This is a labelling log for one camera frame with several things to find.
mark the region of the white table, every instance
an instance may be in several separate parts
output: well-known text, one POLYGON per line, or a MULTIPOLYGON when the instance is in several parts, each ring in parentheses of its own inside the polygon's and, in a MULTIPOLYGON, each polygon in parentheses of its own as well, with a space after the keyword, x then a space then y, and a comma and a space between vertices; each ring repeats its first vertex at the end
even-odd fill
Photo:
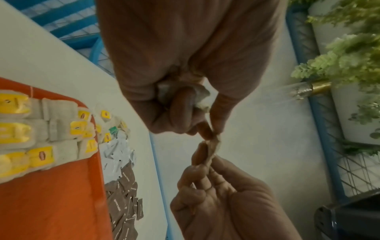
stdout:
POLYGON ((144 218, 135 224, 139 239, 165 239, 167 220, 149 133, 116 80, 3 0, 0 53, 1 77, 76 98, 89 108, 101 103, 124 119, 137 155, 137 194, 144 200, 144 218))

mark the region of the person's right hand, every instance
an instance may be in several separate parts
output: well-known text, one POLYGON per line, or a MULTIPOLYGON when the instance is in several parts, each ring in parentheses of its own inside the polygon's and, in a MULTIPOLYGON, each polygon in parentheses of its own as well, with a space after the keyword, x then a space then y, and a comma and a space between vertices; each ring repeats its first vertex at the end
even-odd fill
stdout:
POLYGON ((301 240, 265 183, 220 157, 209 173, 206 157, 201 143, 170 205, 185 240, 301 240))
POLYGON ((285 20, 286 0, 97 0, 105 47, 124 96, 153 133, 197 133, 205 121, 191 88, 169 107, 156 99, 164 79, 218 91, 210 119, 222 133, 232 109, 259 84, 285 20))

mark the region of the orange tray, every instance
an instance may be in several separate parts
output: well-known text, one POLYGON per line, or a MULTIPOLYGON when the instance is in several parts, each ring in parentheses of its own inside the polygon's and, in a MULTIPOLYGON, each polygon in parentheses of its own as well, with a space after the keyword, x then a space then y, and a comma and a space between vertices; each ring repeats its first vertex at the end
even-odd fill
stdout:
MULTIPOLYGON (((4 78, 0 89, 86 107, 76 99, 4 78)), ((112 239, 99 152, 0 184, 0 235, 17 240, 112 239)))

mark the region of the wire mesh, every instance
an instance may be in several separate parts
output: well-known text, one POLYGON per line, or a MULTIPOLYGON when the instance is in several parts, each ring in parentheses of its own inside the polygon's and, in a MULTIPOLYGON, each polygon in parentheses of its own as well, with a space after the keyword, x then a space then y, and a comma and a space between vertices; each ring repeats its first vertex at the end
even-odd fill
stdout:
MULTIPOLYGON (((46 13, 52 9, 62 7, 66 4, 69 4, 69 3, 72 3, 75 1, 76 0, 48 0, 48 1, 44 1, 40 4, 34 5, 33 7, 27 8, 21 12, 23 14, 25 14, 27 17, 32 18, 32 17, 38 16, 38 15, 41 15, 43 13, 46 13)), ((77 13, 71 14, 67 17, 58 19, 58 20, 54 21, 53 23, 50 23, 50 24, 43 26, 43 28, 50 32, 50 31, 53 31, 57 28, 63 27, 67 24, 70 24, 72 22, 75 22, 75 21, 81 20, 85 17, 94 15, 95 11, 96 11, 95 6, 92 6, 92 7, 86 8, 84 10, 81 10, 77 13)), ((85 28, 80 29, 78 31, 75 31, 69 35, 63 36, 60 39, 65 40, 65 39, 72 38, 72 37, 86 36, 86 35, 95 34, 95 33, 99 33, 99 32, 100 32, 99 26, 97 23, 95 23, 91 26, 88 26, 88 27, 85 27, 85 28)), ((90 56, 91 49, 80 49, 77 52, 79 52, 82 56, 88 58, 90 56)), ((106 73, 108 73, 109 75, 111 75, 112 77, 115 77, 113 65, 111 63, 111 60, 109 58, 109 55, 108 55, 106 49, 102 50, 102 52, 99 56, 99 59, 98 59, 97 66, 99 68, 101 68, 103 71, 105 71, 106 73)))
MULTIPOLYGON (((293 43, 297 43, 300 62, 305 62, 319 55, 318 45, 311 24, 307 24, 307 11, 292 12, 293 26, 296 34, 291 34, 293 43)), ((338 169, 340 182, 346 196, 351 197, 373 189, 380 188, 380 157, 366 154, 347 155, 342 146, 344 135, 339 118, 335 110, 334 101, 330 92, 315 97, 319 108, 318 114, 323 116, 330 148, 333 152, 333 161, 338 169)))

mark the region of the white planter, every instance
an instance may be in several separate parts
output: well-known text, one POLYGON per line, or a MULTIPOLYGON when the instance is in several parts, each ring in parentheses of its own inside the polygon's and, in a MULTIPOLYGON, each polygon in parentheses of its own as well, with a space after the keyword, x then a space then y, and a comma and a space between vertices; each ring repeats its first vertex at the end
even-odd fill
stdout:
MULTIPOLYGON (((337 2, 338 0, 316 2, 310 7, 309 14, 311 16, 325 14, 329 12, 331 7, 337 2)), ((327 52, 325 48, 326 45, 331 43, 335 38, 351 33, 349 28, 342 25, 334 27, 331 24, 313 24, 313 29, 321 54, 327 52)), ((375 129, 380 128, 380 123, 378 121, 366 125, 360 125, 348 120, 352 113, 358 111, 357 102, 364 96, 365 93, 359 92, 357 84, 350 84, 338 89, 332 89, 332 97, 335 102, 336 111, 338 112, 345 138, 352 142, 380 145, 380 140, 370 137, 370 134, 374 132, 375 129)))

